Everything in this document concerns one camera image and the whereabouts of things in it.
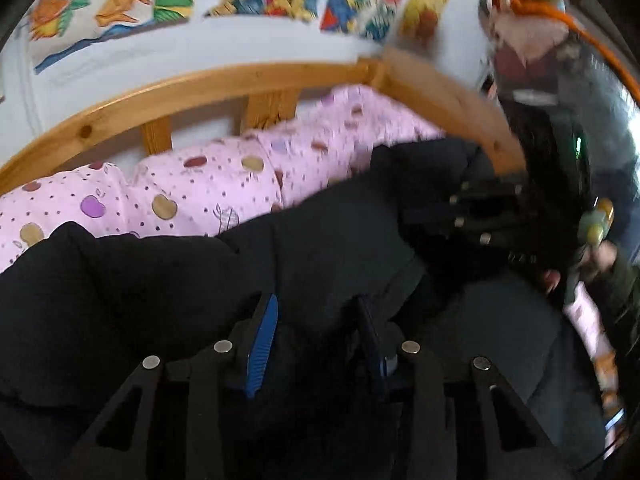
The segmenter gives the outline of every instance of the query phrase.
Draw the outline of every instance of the tan spot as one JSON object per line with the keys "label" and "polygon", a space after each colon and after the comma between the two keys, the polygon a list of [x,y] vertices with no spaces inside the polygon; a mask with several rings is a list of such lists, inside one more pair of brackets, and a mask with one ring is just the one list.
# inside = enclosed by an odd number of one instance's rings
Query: tan spot
{"label": "tan spot", "polygon": [[276,180],[278,181],[278,186],[280,186],[280,189],[282,189],[282,179],[284,178],[284,174],[282,173],[282,170],[276,170],[275,174]]}
{"label": "tan spot", "polygon": [[44,240],[44,233],[38,224],[25,224],[20,229],[20,239],[29,247],[33,247],[40,240]]}
{"label": "tan spot", "polygon": [[156,195],[151,203],[151,209],[158,218],[171,220],[178,213],[178,205],[164,195]]}
{"label": "tan spot", "polygon": [[324,154],[329,153],[329,147],[320,140],[314,140],[313,142],[311,142],[311,149],[315,152],[321,152]]}
{"label": "tan spot", "polygon": [[255,173],[264,169],[264,161],[259,156],[249,155],[242,159],[242,167]]}
{"label": "tan spot", "polygon": [[207,163],[207,157],[204,155],[201,156],[193,156],[184,161],[183,166],[185,168],[197,168],[199,166],[204,166]]}
{"label": "tan spot", "polygon": [[25,184],[24,186],[22,186],[22,190],[23,191],[37,191],[40,189],[40,187],[42,186],[41,183],[39,183],[37,180],[34,180],[33,182],[30,182],[28,184]]}

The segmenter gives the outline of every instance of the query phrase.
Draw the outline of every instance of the blue object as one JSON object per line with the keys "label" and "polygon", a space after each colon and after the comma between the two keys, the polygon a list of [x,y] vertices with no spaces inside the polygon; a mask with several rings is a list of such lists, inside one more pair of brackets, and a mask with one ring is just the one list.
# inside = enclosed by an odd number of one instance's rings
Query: blue object
{"label": "blue object", "polygon": [[261,388],[264,373],[267,369],[269,354],[273,336],[278,325],[278,299],[271,294],[264,311],[264,316],[260,322],[255,335],[254,345],[249,352],[246,362],[246,381],[244,383],[244,394],[247,399],[253,399],[255,393]]}

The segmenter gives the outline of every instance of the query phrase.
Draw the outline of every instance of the black fabric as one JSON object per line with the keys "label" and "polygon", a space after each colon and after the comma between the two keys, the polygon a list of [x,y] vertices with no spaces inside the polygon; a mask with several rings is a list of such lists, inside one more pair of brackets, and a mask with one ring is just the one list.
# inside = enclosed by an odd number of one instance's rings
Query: black fabric
{"label": "black fabric", "polygon": [[[415,173],[416,190],[444,197],[487,172],[477,146],[445,139],[376,149],[367,173],[217,238],[96,239],[78,225],[61,226],[0,274],[0,430],[7,443],[34,478],[56,478],[75,439],[142,358],[196,353],[227,336],[252,311],[252,298],[267,291],[279,298],[280,322],[263,388],[249,405],[223,404],[239,478],[388,478],[397,407],[366,400],[349,364],[359,294],[406,304],[394,317],[405,335],[427,334],[431,325],[466,341],[455,353],[433,339],[442,354],[467,359],[483,349],[504,362],[516,390],[544,406],[540,417],[557,417],[548,431],[563,449],[575,436],[567,415],[572,392],[597,396],[592,369],[585,380],[552,372],[556,360],[559,370],[576,368],[571,352],[554,350],[557,341],[572,346],[571,327],[522,280],[515,291],[497,282],[495,290],[507,295],[495,300],[499,308],[488,307],[494,300],[487,295],[463,308],[486,311],[485,324],[502,336],[503,344],[482,347],[492,332],[478,333],[477,323],[455,314],[460,298],[451,303],[440,294],[433,262],[418,262],[399,233],[399,174]],[[390,316],[398,309],[391,303]],[[442,321],[447,315],[453,328]],[[581,414],[592,433],[602,429],[595,404]],[[587,446],[575,445],[585,454],[590,442],[591,434]]]}

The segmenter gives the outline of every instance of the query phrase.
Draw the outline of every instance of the polka dot fabric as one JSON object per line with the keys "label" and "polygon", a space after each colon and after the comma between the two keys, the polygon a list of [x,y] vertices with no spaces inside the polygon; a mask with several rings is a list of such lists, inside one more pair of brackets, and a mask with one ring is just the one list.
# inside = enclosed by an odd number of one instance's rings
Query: polka dot fabric
{"label": "polka dot fabric", "polygon": [[150,156],[131,182],[101,162],[41,178],[0,197],[0,272],[69,221],[96,237],[216,236],[368,168],[377,144],[440,136],[401,104],[351,86],[271,130]]}

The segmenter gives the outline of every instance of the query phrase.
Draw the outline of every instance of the hand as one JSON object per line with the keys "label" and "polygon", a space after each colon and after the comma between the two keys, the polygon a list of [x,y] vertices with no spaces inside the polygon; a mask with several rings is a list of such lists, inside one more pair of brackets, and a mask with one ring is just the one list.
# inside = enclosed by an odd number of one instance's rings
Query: hand
{"label": "hand", "polygon": [[596,249],[587,247],[580,261],[580,278],[592,282],[598,274],[608,272],[618,257],[618,248],[604,240]]}

